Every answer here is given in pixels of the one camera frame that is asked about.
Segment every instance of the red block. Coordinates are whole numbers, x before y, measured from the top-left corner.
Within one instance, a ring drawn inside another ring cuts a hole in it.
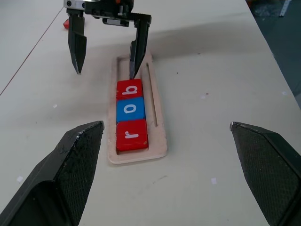
[[[64,23],[63,23],[63,25],[64,25],[64,28],[65,29],[69,29],[69,19],[67,19]]]
[[[117,82],[117,100],[125,100],[130,98],[142,97],[142,81],[141,79],[125,80]]]
[[[116,148],[121,152],[149,146],[145,119],[118,123],[116,136]]]

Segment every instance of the wooden slot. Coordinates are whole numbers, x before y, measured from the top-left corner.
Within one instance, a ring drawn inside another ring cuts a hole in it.
[[[151,54],[148,52],[136,76],[142,80],[149,147],[118,153],[116,150],[116,87],[120,80],[128,80],[128,57],[118,57],[112,64],[109,105],[108,159],[113,164],[161,158],[167,155],[167,140]]]

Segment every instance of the dark floor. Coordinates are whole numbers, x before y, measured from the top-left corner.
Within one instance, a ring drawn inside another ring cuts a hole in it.
[[[301,95],[301,0],[292,0],[284,17],[255,19],[293,94]]]

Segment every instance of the blue block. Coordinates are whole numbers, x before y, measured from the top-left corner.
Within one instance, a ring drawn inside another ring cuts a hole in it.
[[[117,101],[117,123],[137,119],[145,119],[143,97]]]

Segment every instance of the white table surface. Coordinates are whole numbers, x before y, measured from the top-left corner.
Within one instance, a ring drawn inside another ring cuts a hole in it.
[[[0,93],[62,7],[63,0],[0,0]]]
[[[137,0],[134,9],[153,16],[149,49],[169,153],[111,165],[105,131],[80,225],[268,226],[244,179],[229,125],[273,130],[301,153],[301,112],[246,3]],[[21,186],[17,177],[26,178],[66,131],[107,123],[111,60],[129,52],[135,29],[87,16],[79,76],[62,30],[65,18],[63,10],[0,96],[0,210]]]

